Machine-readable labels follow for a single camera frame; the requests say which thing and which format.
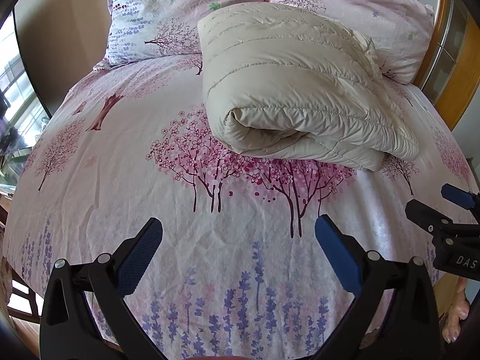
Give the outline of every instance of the floral pillowcase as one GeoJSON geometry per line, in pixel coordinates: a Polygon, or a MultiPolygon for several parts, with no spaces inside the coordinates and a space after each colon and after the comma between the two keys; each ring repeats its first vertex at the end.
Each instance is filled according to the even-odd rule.
{"type": "Polygon", "coordinates": [[[198,20],[227,5],[264,0],[113,0],[111,65],[200,52],[198,20]]]}
{"type": "Polygon", "coordinates": [[[338,20],[373,39],[380,70],[398,83],[417,74],[434,30],[434,10],[417,0],[267,0],[338,20]]]}

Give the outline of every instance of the wooden bed frame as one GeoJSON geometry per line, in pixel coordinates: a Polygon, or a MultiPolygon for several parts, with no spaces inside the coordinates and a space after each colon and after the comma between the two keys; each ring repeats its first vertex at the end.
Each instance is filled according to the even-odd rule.
{"type": "MultiPolygon", "coordinates": [[[[437,44],[440,43],[443,36],[442,29],[448,18],[447,0],[440,0],[438,7],[438,16],[430,41],[430,46],[425,54],[422,65],[418,70],[417,76],[413,81],[414,85],[419,85],[430,65],[432,58],[435,57],[437,44]]],[[[452,75],[448,79],[446,87],[443,89],[435,108],[447,124],[450,130],[453,130],[459,122],[463,113],[470,104],[480,82],[480,30],[471,15],[466,26],[465,38],[463,40],[458,61],[454,67],[452,75]]]]}

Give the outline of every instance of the metal screw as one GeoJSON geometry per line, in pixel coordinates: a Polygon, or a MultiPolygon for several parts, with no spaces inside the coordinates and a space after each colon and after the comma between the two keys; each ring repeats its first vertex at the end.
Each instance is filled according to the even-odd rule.
{"type": "Polygon", "coordinates": [[[100,264],[108,263],[110,261],[110,255],[108,253],[100,254],[97,260],[100,264]]]}
{"type": "Polygon", "coordinates": [[[417,257],[415,256],[413,258],[413,263],[416,265],[416,266],[423,266],[423,259],[421,257],[417,257]]]}
{"type": "Polygon", "coordinates": [[[378,261],[380,260],[380,253],[375,250],[371,250],[367,253],[367,257],[372,261],[378,261]]]}
{"type": "Polygon", "coordinates": [[[64,259],[57,259],[55,262],[55,268],[62,268],[65,265],[64,259]]]}

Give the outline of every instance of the bed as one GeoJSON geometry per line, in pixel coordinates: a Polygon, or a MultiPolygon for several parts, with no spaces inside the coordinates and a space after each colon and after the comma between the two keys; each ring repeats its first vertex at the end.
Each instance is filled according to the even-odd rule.
{"type": "Polygon", "coordinates": [[[125,301],[168,358],[313,354],[353,299],[315,242],[318,215],[385,259],[422,257],[433,284],[443,273],[406,203],[474,223],[440,194],[445,183],[478,192],[449,127],[417,86],[383,82],[420,154],[387,155],[371,172],[228,151],[208,125],[198,53],[99,65],[69,91],[30,154],[3,255],[43,295],[57,259],[90,262],[155,217],[162,244],[125,301]]]}

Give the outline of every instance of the folded comforter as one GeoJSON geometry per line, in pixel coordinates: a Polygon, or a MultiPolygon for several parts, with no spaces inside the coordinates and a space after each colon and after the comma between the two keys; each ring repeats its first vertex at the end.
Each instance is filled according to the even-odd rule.
{"type": "Polygon", "coordinates": [[[380,169],[384,152],[418,154],[370,38],[271,3],[219,9],[198,31],[208,121],[232,151],[370,170],[380,169]]]}

